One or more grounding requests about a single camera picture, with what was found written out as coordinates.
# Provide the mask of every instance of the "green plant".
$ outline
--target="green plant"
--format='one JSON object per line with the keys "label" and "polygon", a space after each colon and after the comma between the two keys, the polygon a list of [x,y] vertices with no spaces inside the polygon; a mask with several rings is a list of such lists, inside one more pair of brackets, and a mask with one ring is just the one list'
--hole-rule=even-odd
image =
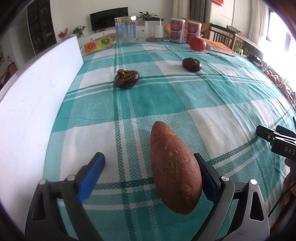
{"label": "green plant", "polygon": [[73,34],[82,34],[82,32],[84,31],[84,29],[85,29],[85,26],[82,26],[81,27],[81,25],[79,25],[76,28],[74,28]]}
{"label": "green plant", "polygon": [[146,13],[143,13],[143,12],[139,12],[141,15],[138,17],[138,18],[141,18],[141,19],[143,19],[143,21],[145,21],[146,19],[148,19],[148,18],[156,18],[156,17],[158,17],[156,14],[154,14],[154,13],[148,13],[148,12],[146,12]]}

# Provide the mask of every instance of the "metal screw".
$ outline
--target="metal screw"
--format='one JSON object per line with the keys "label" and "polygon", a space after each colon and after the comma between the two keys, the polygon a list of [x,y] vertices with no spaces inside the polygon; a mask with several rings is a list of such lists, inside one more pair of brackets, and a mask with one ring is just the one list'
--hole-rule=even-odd
{"label": "metal screw", "polygon": [[253,185],[257,185],[257,181],[255,179],[251,179],[250,183],[253,184]]}
{"label": "metal screw", "polygon": [[39,184],[40,185],[43,185],[43,184],[45,184],[46,183],[46,180],[45,179],[41,179],[40,181],[39,181]]}
{"label": "metal screw", "polygon": [[75,179],[75,175],[70,175],[67,177],[68,181],[73,181]]}
{"label": "metal screw", "polygon": [[223,176],[221,177],[221,179],[222,179],[224,182],[228,182],[228,181],[229,181],[229,177],[227,177],[227,176],[225,176],[225,175],[223,175]]}

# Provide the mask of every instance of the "teal plaid tablecloth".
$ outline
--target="teal plaid tablecloth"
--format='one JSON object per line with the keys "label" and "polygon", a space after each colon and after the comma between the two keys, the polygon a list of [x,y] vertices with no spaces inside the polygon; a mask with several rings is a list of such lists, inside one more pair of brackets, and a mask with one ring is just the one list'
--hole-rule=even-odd
{"label": "teal plaid tablecloth", "polygon": [[[199,59],[202,70],[185,70],[181,62],[187,57]],[[130,90],[116,88],[118,69],[138,71],[139,82]],[[198,53],[168,41],[115,45],[84,58],[53,126],[44,178],[63,180],[100,151],[106,167],[84,208],[104,240],[190,240],[213,204],[202,194],[195,210],[183,216],[162,203],[150,166],[154,122],[167,123],[221,175],[256,179],[270,211],[287,170],[255,130],[259,124],[294,130],[293,116],[277,87],[240,56]],[[59,204],[69,234],[76,237]],[[234,205],[220,236],[233,214]]]}

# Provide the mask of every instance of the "flower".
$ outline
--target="flower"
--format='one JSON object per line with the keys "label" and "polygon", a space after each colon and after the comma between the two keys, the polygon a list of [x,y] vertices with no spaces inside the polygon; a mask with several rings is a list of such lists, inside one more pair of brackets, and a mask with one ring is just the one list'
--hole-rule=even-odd
{"label": "flower", "polygon": [[67,36],[67,33],[68,33],[68,28],[66,28],[65,32],[60,31],[58,36],[59,38],[64,39]]}

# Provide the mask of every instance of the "cable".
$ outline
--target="cable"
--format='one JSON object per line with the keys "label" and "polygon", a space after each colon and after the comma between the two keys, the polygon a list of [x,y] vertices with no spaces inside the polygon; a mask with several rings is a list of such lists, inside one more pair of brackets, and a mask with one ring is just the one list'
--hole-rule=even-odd
{"label": "cable", "polygon": [[276,202],[276,204],[274,205],[274,207],[273,207],[272,210],[270,211],[268,217],[269,217],[269,216],[272,214],[272,212],[275,210],[276,206],[279,204],[279,202],[281,201],[281,199],[283,198],[283,196],[285,196],[285,195],[291,190],[291,188],[294,187],[295,185],[296,185],[296,182],[295,182],[293,185],[291,185],[291,186],[288,188],[288,190],[285,191],[285,192],[280,196],[280,198],[278,199],[278,201]]}

